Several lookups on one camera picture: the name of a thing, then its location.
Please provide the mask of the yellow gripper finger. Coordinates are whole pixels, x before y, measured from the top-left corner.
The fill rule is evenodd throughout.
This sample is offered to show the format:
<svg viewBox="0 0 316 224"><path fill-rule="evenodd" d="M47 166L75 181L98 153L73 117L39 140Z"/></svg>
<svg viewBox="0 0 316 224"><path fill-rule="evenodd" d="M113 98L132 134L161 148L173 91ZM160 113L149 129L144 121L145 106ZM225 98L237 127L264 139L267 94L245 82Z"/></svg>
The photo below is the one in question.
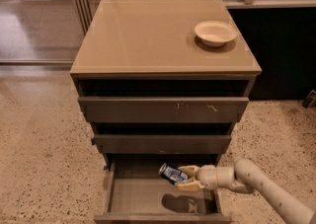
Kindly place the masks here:
<svg viewBox="0 0 316 224"><path fill-rule="evenodd" d="M199 181L175 183L175 187L181 191L199 191L204 189L204 186Z"/></svg>
<svg viewBox="0 0 316 224"><path fill-rule="evenodd" d="M196 165L181 166L179 170L185 173L190 179L195 178L198 175L199 167Z"/></svg>

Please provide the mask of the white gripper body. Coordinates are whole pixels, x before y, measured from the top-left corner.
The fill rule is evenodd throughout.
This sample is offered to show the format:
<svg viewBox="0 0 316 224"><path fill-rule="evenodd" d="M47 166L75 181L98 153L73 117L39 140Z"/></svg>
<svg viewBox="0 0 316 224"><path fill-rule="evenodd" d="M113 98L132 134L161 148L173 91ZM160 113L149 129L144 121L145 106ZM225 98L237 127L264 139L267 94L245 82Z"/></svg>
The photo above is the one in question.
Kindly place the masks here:
<svg viewBox="0 0 316 224"><path fill-rule="evenodd" d="M199 182L209 190L216 188L231 188L233 185L234 170L229 167L215 167L213 165L205 165L199 168L197 172Z"/></svg>

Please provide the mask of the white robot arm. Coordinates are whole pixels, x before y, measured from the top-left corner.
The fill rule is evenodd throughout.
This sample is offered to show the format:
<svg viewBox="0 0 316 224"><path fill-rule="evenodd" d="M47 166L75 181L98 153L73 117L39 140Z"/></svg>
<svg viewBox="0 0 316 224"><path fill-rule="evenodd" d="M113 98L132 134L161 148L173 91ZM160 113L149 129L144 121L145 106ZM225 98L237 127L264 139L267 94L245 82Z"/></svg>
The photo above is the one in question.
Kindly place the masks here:
<svg viewBox="0 0 316 224"><path fill-rule="evenodd" d="M179 190L227 188L238 193L252 193L256 190L286 224L316 224L315 210L270 180L248 159L240 159L232 167L183 166L179 170L187 178L184 182L175 182Z"/></svg>

